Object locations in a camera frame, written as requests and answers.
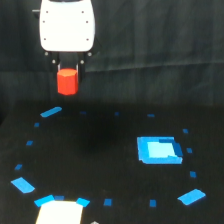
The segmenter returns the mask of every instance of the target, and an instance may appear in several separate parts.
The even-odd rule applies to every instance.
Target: black backdrop
[[[224,105],[224,1],[92,0],[103,45],[76,96],[62,97],[32,9],[0,1],[0,118],[17,101]]]

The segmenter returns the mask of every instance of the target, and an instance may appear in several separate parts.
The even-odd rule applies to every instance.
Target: blue tape
[[[146,164],[181,164],[182,158],[168,156],[165,158],[150,158],[148,150],[148,142],[163,142],[163,143],[175,143],[174,137],[138,137],[138,155],[139,160]]]
[[[104,206],[111,206],[112,205],[112,199],[105,199],[104,200]]]
[[[147,117],[155,117],[155,114],[147,114]]]
[[[149,206],[155,208],[156,207],[156,200],[150,200]]]
[[[76,203],[79,204],[79,205],[82,205],[83,207],[86,207],[90,203],[90,201],[85,200],[83,198],[78,198]]]
[[[183,152],[181,150],[180,144],[176,142],[173,142],[172,144],[173,144],[175,155],[183,157]]]
[[[20,191],[22,191],[24,194],[32,192],[35,188],[29,184],[26,180],[24,180],[22,177],[11,181],[11,183],[17,187]]]
[[[54,200],[56,201],[63,201],[65,199],[65,196],[54,196]]]
[[[159,143],[175,143],[174,139],[159,139]]]
[[[15,170],[20,170],[22,168],[22,164],[18,164],[16,167],[15,167]]]
[[[53,195],[49,195],[44,198],[38,199],[38,200],[34,201],[34,203],[36,204],[37,207],[40,207],[43,204],[50,202],[50,201],[54,201]]]
[[[188,130],[187,129],[183,129],[183,133],[184,134],[188,134]]]
[[[35,128],[38,128],[39,126],[40,126],[39,123],[35,123],[35,124],[34,124],[34,127],[35,127]]]
[[[26,145],[27,145],[27,146],[31,146],[31,145],[33,145],[33,141],[28,141],[28,142],[26,143]]]
[[[148,158],[143,162],[146,164],[182,164],[182,160],[181,157],[168,156],[167,158]]]
[[[187,148],[187,152],[188,152],[188,153],[193,153],[193,151],[192,151],[191,148]]]
[[[190,176],[191,176],[192,178],[196,178],[196,177],[197,177],[197,174],[196,174],[196,172],[194,172],[194,171],[190,171]]]
[[[199,199],[205,197],[206,194],[202,191],[195,189],[187,194],[184,194],[183,196],[179,197],[178,200],[182,201],[185,205],[190,205],[195,201],[198,201]]]
[[[80,111],[80,114],[86,115],[87,113],[86,113],[86,111]]]
[[[49,116],[51,116],[51,115],[53,115],[53,114],[55,114],[55,113],[58,113],[59,111],[61,111],[62,110],[62,108],[61,107],[55,107],[55,108],[53,108],[53,109],[50,109],[50,110],[48,110],[48,111],[46,111],[46,112],[44,112],[44,113],[42,113],[42,114],[40,114],[42,117],[49,117]]]

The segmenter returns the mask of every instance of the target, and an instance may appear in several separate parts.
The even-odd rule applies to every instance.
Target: white object
[[[41,46],[46,51],[89,51],[95,37],[95,18],[91,0],[42,0],[39,28]]]
[[[36,224],[80,224],[83,206],[70,201],[51,201],[40,208]]]
[[[148,150],[150,158],[177,157],[172,143],[148,142]]]

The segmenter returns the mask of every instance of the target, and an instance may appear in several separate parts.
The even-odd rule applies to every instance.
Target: black surface
[[[0,128],[0,223],[35,223],[39,209],[34,200],[49,194],[90,199],[82,224],[223,223],[224,110],[64,105],[62,112],[41,118],[52,106],[20,105]],[[138,136],[174,136],[183,164],[143,164]],[[31,147],[28,140],[34,141]],[[18,163],[21,171],[14,170]],[[197,179],[190,178],[190,171],[197,172]],[[10,183],[21,176],[34,192],[24,195]],[[207,197],[191,206],[177,200],[195,188]],[[103,206],[105,198],[113,199],[112,207]],[[157,208],[149,208],[150,199],[157,200]]]

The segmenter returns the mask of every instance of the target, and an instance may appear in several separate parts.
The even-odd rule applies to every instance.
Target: red cube
[[[78,72],[72,68],[65,68],[58,71],[58,93],[73,95],[78,92]]]

